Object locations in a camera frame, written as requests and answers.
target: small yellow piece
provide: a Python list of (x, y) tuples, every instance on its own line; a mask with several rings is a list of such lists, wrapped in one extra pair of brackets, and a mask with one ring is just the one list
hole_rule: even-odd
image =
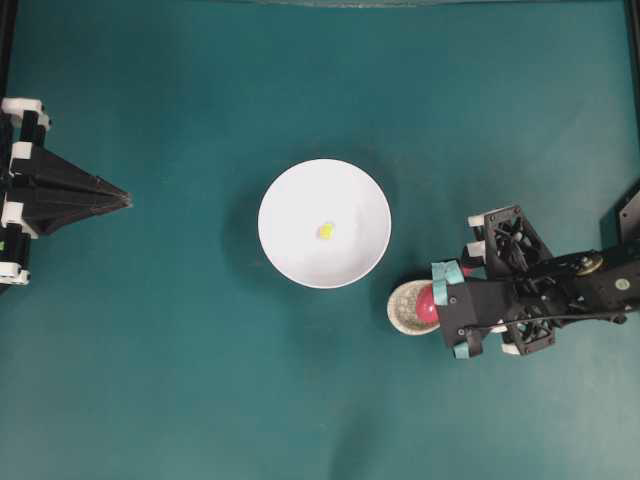
[(333, 223), (325, 223), (318, 229), (318, 237), (322, 240), (331, 240), (333, 237)]

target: black triangular structure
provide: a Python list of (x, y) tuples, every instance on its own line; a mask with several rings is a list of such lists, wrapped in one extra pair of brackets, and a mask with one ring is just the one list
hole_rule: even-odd
[(131, 206), (127, 192), (44, 148), (46, 127), (39, 118), (24, 112), (20, 140), (31, 144), (30, 155), (14, 158), (5, 176), (7, 201), (22, 203), (22, 220), (36, 234)]

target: red ball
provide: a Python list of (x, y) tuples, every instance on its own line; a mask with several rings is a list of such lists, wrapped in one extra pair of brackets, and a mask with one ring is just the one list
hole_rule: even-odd
[(433, 299), (433, 286), (427, 285), (420, 293), (418, 293), (418, 299), (416, 301), (416, 314), (420, 321), (427, 325), (437, 325), (440, 323), (438, 317), (438, 309), (436, 308), (435, 300)]

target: green tabletop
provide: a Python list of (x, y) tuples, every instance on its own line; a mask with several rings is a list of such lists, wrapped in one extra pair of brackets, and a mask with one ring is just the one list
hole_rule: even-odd
[[(640, 178), (621, 1), (22, 1), (8, 94), (135, 205), (36, 241), (0, 300), (0, 478), (640, 475), (636, 318), (455, 361), (385, 311), (473, 213), (517, 202), (554, 253), (601, 246)], [(256, 231), (269, 183), (321, 157), (393, 216), (378, 267), (331, 291)]]

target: robotic arm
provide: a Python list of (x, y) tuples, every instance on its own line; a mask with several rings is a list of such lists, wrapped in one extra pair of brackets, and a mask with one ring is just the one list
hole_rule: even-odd
[[(518, 206), (469, 225), (476, 241), (459, 260), (433, 264), (433, 282), (415, 300), (418, 320), (437, 312), (456, 358), (482, 353), (489, 333), (502, 335), (505, 353), (529, 355), (554, 345), (557, 329), (591, 319), (620, 325), (640, 308), (640, 241), (554, 257)], [(462, 275), (475, 268), (486, 279)]]
[(27, 285), (31, 240), (131, 205), (130, 195), (44, 148), (51, 120), (40, 100), (4, 98), (0, 110), (0, 293)]

